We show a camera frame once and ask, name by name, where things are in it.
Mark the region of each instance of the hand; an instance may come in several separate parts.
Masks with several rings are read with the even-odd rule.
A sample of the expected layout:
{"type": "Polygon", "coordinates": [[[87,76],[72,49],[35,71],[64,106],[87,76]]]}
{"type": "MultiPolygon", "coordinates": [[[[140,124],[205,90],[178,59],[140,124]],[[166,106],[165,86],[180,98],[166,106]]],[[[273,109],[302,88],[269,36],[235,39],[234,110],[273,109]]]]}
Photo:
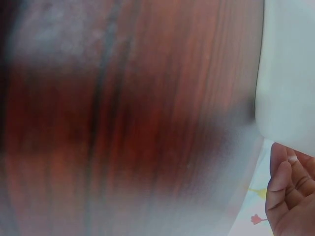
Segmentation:
{"type": "Polygon", "coordinates": [[[315,235],[315,158],[273,144],[265,211],[275,236],[315,235]]]}

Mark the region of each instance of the wood grain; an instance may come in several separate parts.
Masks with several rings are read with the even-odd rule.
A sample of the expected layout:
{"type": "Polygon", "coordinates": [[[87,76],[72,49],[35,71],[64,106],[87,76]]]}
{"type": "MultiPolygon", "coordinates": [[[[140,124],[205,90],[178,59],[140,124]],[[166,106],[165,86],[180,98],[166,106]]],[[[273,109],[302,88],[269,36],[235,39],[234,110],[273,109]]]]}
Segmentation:
{"type": "Polygon", "coordinates": [[[261,141],[263,0],[14,7],[2,33],[0,234],[226,235],[261,141]]]}

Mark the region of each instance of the white surface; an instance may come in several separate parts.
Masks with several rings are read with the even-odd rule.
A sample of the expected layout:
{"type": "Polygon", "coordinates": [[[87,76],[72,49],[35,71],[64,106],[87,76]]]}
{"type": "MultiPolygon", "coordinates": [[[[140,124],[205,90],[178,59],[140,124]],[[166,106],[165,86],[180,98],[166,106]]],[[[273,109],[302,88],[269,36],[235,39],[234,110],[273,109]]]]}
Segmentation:
{"type": "MultiPolygon", "coordinates": [[[[272,143],[270,140],[264,141],[250,189],[266,191],[270,179],[269,163],[272,143]]],[[[262,197],[249,190],[228,236],[273,236],[269,222],[265,220],[266,218],[265,195],[262,197]],[[264,221],[254,224],[251,219],[255,215],[264,221]]]]}
{"type": "Polygon", "coordinates": [[[266,0],[256,92],[266,138],[315,156],[315,0],[266,0]]]}

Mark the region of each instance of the fingernail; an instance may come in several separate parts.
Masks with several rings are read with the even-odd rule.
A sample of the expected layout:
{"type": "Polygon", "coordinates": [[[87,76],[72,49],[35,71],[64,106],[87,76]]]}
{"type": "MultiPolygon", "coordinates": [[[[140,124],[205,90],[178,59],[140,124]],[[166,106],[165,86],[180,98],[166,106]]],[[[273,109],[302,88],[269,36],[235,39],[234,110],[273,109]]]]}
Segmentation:
{"type": "Polygon", "coordinates": [[[291,155],[287,157],[289,162],[294,163],[297,161],[297,156],[296,155],[291,155]]]}

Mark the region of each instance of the wooden furniture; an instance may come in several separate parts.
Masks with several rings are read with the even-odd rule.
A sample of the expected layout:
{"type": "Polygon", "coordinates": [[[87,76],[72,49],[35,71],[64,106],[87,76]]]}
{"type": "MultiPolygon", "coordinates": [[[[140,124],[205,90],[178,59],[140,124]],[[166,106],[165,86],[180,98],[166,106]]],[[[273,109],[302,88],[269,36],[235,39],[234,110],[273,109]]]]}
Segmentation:
{"type": "Polygon", "coordinates": [[[226,235],[263,0],[2,4],[0,235],[226,235]]]}

